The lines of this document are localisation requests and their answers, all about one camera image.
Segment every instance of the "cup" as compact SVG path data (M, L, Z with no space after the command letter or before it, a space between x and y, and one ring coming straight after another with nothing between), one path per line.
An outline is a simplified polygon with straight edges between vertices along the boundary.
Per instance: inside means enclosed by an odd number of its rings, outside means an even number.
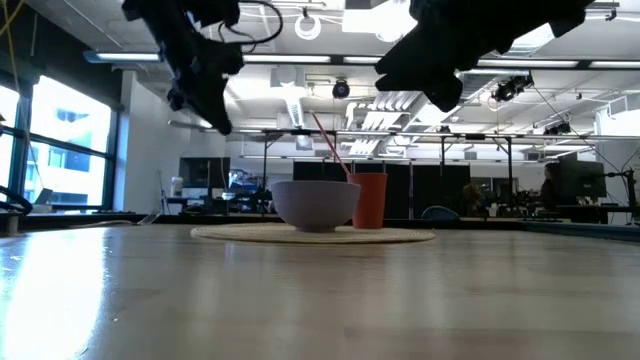
M360 185L360 201L353 214L356 229L382 229L387 196L387 174L351 174L349 183Z

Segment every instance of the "person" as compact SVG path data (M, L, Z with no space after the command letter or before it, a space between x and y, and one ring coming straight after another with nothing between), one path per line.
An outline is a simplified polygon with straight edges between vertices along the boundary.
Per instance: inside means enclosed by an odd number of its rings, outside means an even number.
M466 216L488 217L489 212L482 206L482 194L475 184L467 184L462 189L462 196L466 207Z
M560 163L548 163L544 166L544 183L540 189L540 201L545 210L553 211L558 205L572 205L575 199L562 195L562 177Z

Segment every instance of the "desk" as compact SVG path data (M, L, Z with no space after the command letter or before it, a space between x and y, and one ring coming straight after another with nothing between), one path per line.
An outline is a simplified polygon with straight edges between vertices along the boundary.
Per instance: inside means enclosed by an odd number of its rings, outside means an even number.
M192 228L5 239L0 327L11 341L4 354L481 360L640 353L635 244L436 230L433 241L411 245L294 246L193 239ZM64 261L46 266L56 259Z
M558 211L572 222L608 224L609 213L632 213L629 206L559 205Z

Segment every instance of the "window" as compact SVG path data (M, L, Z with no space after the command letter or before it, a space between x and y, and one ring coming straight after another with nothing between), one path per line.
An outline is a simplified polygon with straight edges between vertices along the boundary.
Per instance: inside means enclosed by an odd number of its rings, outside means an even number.
M53 190L53 205L102 205L105 159L32 142L34 155L25 169L24 196L30 201L42 189Z
M17 92L0 86L0 115L6 120L3 125L9 127L16 126L16 111L18 109Z
M3 134L0 137L0 185L9 186L9 175L11 174L11 155L13 154L13 137ZM4 201L5 195L0 195L0 200Z
M51 194L52 204L64 204L64 205L87 205L89 202L89 195L87 194L70 194L70 193L58 193Z
M106 152L110 128L108 106L45 76L33 87L32 133Z
M91 156L70 150L51 148L49 150L49 166L61 169L89 172Z
M0 184L31 202L50 189L55 210L110 208L114 185L105 180L112 179L106 175L115 164L111 108L44 76L26 93L33 97L0 87L0 114L7 120ZM31 132L29 147L25 130Z

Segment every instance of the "cable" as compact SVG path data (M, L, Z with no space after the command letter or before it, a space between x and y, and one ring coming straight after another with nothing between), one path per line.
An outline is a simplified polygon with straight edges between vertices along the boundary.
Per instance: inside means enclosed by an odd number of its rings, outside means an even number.
M254 38L254 37L253 37L253 36L251 36L250 34L247 34L247 33L245 33L245 32L242 32L242 31L236 30L236 29L232 28L231 26L227 26L226 28L227 28L227 30L229 30L230 32L232 32L232 33L234 33L234 34L236 34L236 35L239 35L239 36L245 36L245 37L248 37L249 39L251 39L251 41L253 41L253 42L254 42L253 46L251 47L251 50L249 50L249 53L254 52L254 51L256 50L256 47L258 47L258 44L257 44L257 43L255 43L256 38Z
M318 15L318 19L324 20L324 21L326 21L328 23L332 23L332 24L342 25L342 23L340 21L331 20L331 18L328 18L326 16Z
M563 119L562 115L560 115L560 113L558 113L556 111L556 109L547 101L547 99L542 95L542 93L540 93L540 91L538 91L538 89L533 86L533 88L536 90L536 92L538 93L538 95L540 95L540 97L542 98L542 100L544 100L544 102L549 106L549 108L551 110L553 110L553 112L556 114L556 116L558 116L561 120ZM596 150L596 147L589 144L585 139L582 138L582 136L580 134L578 134L577 131L575 131L572 127L569 127L571 129L571 131L573 131L579 138L580 140L582 140L585 144L587 144L587 146L589 146L591 148L591 150L593 150L596 154L598 154L598 156L600 156L602 158L602 160L604 160L607 164L611 165L612 168L614 168L617 172L620 172L620 169L618 169L615 165L613 165L609 160L607 160L607 158L605 158L598 150Z
M236 44L236 45L260 45L260 44L265 44L268 43L269 41L277 38L281 33L282 30L284 29L284 19L282 17L282 13L280 12L280 10L278 10L278 8L276 8L275 6L273 6L271 3L262 1L262 0L240 0L239 2L241 3L248 3L248 4L259 4L259 5L263 5L266 6L268 8L270 8L271 10L273 10L273 12L276 14L275 16L278 18L279 20L279 24L278 24L278 30L276 30L275 33L271 34L270 36L267 36L266 38L263 39L259 39L259 40L251 40L251 41L234 41L234 42L230 42L229 44Z
M636 156L636 154L638 154L638 152L640 152L640 147L637 148L636 151L633 153L633 155L631 155L629 157L629 159L624 162L624 165L622 165L622 167L621 167L622 171L624 171L624 168L627 166L627 164L629 164L631 162L631 160L633 160L633 157Z
M4 33L5 33L5 31L7 31L9 29L9 26L11 26L11 23L13 22L13 20L18 15L18 12L22 8L22 5L24 5L24 2L25 2L25 0L20 0L18 5L16 6L16 9L13 10L13 13L11 14L11 16L7 16L8 9L7 9L7 4L5 2L5 5L4 5L4 8L5 8L5 18L4 18L5 19L5 23L2 26L2 28L0 29L0 37L2 37L2 35L4 35Z
M5 26L3 26L2 29L0 29L0 37L2 37L5 31L7 32L7 40L9 42L9 57L11 59L11 69L13 71L13 81L15 82L15 87L18 94L20 94L20 80L18 77L18 68L16 67L15 52L13 50L13 36L11 35L11 22L13 21L13 19L15 19L23 3L24 3L24 0L18 3L18 6L16 6L16 10L13 12L13 14L11 14L11 16L9 16L9 9L7 8L7 5L5 4L5 6L3 6ZM22 114L22 107L23 107L22 105L23 104L20 104L18 109L20 114ZM42 181L42 175L40 174L40 168L38 167L38 161L33 151L33 146L31 145L31 130L29 128L25 129L24 131L24 141L27 143L27 147L29 149L29 152L31 153L31 158L33 159L33 164L36 169L36 173L38 174L40 185L42 185L42 188L45 188L44 181Z
M224 191L227 191L227 179L224 176L224 158L220 158L220 175L222 175L222 183L224 184Z
M222 27L224 26L224 22L221 22L218 25L218 36L220 37L220 41L224 42L224 36L222 35Z

